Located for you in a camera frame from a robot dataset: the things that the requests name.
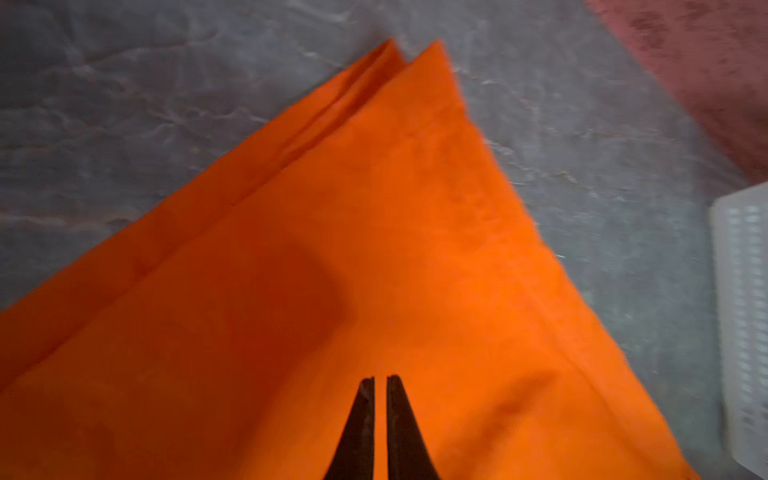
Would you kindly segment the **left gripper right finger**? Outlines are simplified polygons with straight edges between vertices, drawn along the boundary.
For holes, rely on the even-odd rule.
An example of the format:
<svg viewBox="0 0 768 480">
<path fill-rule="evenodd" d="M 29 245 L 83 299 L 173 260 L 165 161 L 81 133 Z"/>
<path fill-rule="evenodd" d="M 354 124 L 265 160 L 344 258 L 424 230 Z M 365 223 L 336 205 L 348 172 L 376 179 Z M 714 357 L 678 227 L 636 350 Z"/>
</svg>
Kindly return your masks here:
<svg viewBox="0 0 768 480">
<path fill-rule="evenodd" d="M 402 379 L 387 378 L 387 467 L 389 480 L 440 478 L 426 448 Z"/>
</svg>

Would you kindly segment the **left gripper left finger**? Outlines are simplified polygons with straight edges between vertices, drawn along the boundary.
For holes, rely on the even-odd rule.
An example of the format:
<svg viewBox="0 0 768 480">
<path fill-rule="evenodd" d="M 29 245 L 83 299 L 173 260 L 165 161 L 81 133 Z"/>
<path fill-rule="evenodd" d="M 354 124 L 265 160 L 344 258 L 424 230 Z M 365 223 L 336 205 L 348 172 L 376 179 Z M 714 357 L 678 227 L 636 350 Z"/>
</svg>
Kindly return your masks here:
<svg viewBox="0 0 768 480">
<path fill-rule="evenodd" d="M 356 391 L 324 480 L 371 480 L 374 474 L 375 379 L 364 378 Z"/>
</svg>

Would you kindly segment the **orange shorts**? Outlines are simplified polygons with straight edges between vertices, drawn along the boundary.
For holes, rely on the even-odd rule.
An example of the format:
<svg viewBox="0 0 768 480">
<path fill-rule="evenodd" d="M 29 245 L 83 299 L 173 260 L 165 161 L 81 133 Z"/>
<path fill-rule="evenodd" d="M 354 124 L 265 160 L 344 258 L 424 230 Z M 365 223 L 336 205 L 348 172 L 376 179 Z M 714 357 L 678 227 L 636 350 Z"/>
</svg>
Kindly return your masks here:
<svg viewBox="0 0 768 480">
<path fill-rule="evenodd" d="M 442 479 L 692 479 L 470 120 L 388 41 L 1 314 L 5 479 L 320 479 L 387 378 Z"/>
</svg>

